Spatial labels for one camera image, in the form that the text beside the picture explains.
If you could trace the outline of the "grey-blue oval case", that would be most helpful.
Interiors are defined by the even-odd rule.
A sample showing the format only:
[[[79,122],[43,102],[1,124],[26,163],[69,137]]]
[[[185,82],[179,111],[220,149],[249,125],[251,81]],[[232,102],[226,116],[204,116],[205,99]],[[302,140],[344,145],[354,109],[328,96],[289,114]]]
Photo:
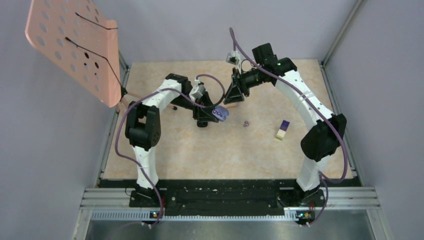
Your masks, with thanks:
[[[230,115],[230,112],[225,107],[217,105],[212,110],[212,115],[215,116],[220,122],[224,122],[227,119],[227,117]]]

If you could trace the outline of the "purple and green toy blocks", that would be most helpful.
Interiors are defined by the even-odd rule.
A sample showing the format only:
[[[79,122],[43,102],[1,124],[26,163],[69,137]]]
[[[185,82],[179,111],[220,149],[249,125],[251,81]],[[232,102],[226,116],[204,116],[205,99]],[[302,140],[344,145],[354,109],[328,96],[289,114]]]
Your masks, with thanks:
[[[275,138],[278,140],[282,140],[286,135],[286,132],[289,128],[290,122],[287,120],[283,120],[280,124],[278,131],[276,132]]]

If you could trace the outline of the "black earbud charging case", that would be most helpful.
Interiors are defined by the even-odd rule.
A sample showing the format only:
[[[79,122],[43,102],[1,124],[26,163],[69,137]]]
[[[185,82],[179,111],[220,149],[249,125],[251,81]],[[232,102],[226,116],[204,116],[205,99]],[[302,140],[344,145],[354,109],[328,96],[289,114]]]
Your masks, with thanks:
[[[209,123],[207,121],[197,121],[196,124],[199,128],[206,128]]]

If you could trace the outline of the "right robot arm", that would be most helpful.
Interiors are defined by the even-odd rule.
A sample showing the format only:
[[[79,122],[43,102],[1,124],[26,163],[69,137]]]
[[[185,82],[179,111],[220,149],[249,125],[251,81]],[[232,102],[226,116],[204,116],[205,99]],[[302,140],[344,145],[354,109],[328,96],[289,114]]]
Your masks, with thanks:
[[[243,102],[251,88],[264,83],[271,83],[291,101],[308,130],[300,142],[305,159],[296,178],[299,189],[293,192],[293,200],[299,206],[307,206],[314,198],[312,190],[320,185],[327,161],[338,147],[346,149],[343,137],[347,119],[323,105],[306,85],[294,62],[288,57],[278,58],[270,43],[254,48],[252,53],[255,63],[248,71],[242,71],[239,51],[233,49],[227,54],[226,62],[235,67],[223,102],[226,105]]]

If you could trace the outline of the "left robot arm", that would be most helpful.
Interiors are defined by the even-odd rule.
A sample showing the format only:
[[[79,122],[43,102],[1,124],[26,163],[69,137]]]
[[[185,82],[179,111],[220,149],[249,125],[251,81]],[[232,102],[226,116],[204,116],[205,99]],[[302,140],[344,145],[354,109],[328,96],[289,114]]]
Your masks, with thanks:
[[[204,83],[196,80],[192,85],[188,77],[168,74],[160,87],[140,103],[131,102],[126,115],[125,137],[135,153],[138,166],[137,185],[145,189],[141,200],[149,207],[160,202],[160,193],[155,190],[159,177],[156,171],[155,147],[161,138],[161,113],[174,105],[190,110],[199,128],[209,122],[218,123],[213,110],[222,101],[212,103]]]

